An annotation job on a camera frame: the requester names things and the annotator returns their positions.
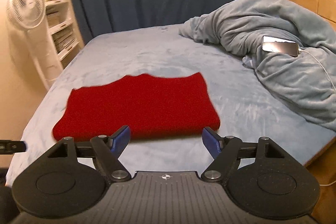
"charging cable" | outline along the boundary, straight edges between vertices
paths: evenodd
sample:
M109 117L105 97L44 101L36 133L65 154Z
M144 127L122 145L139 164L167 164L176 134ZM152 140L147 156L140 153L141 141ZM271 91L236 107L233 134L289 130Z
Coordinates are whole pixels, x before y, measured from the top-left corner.
M332 86L333 86L333 88L334 88L334 91L335 91L335 93L336 93L335 85L334 85L333 81L331 80L329 74L327 73L327 71L326 71L325 68L323 67L323 65L320 63L320 61L317 60L317 59L316 59L310 52L307 52L307 51L305 51L305 50L303 50L303 49L300 49L300 48L299 48L299 52L305 52L305 53L308 53L312 58L314 58L314 59L316 60L317 63L320 64L320 66L323 68L325 74L328 76L328 78L329 78L329 80L330 80L330 83L332 84Z
M305 52L305 53L308 53L312 58L314 58L314 59L316 60L317 63L320 64L320 66L323 68L325 74L328 76L328 78L329 78L329 80L330 80L330 83L332 84L332 86L333 86L333 88L334 88L334 91L335 91L335 93L336 93L335 85L334 85L333 81L331 80L329 74L327 73L327 71L326 71L325 68L323 67L323 65L320 63L320 61L317 60L317 59L316 59L310 52L307 52L307 51L302 50L302 49L300 49L300 48L299 48L299 52ZM334 183L336 183L336 180L333 181L333 182L331 182L331 183L329 183L329 184L320 184L320 186L323 186L323 187L325 187L325 186L331 186L331 185L333 185Z

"folded red fabric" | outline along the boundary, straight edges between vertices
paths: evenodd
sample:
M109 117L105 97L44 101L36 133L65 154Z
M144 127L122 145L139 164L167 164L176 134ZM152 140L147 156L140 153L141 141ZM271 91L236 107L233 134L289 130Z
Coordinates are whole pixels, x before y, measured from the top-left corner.
M125 124L131 138L140 139L197 135L206 126L217 130L220 120L199 72L180 78L126 75L108 85L72 90L52 132L56 140L88 141Z

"gray ribbed plate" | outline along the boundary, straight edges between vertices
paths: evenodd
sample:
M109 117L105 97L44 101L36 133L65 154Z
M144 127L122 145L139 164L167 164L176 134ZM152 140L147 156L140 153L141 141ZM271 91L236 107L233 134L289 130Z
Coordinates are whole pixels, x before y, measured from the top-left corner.
M304 216L267 220L238 208L218 183L200 180L195 172L137 172L127 182L114 183L94 207L63 219L39 219L21 213L18 223L78 224L221 224L317 223Z

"wall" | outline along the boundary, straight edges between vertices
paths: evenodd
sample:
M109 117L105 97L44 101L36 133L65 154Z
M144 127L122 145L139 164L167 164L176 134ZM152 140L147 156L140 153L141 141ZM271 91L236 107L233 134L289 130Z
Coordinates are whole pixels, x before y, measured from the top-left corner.
M25 35L6 20L6 2L0 0L0 139L19 140L46 94L25 47ZM11 156L0 156L0 167Z

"gray-blue fleece blanket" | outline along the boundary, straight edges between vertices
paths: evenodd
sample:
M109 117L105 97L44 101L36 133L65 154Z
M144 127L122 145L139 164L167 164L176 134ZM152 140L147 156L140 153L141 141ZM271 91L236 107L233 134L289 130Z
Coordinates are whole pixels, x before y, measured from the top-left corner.
M319 15L289 0L235 0L189 19L179 33L221 44L236 56L253 55L256 76L273 96L307 121L336 131L336 32ZM306 52L263 51L264 35L298 42L332 82Z

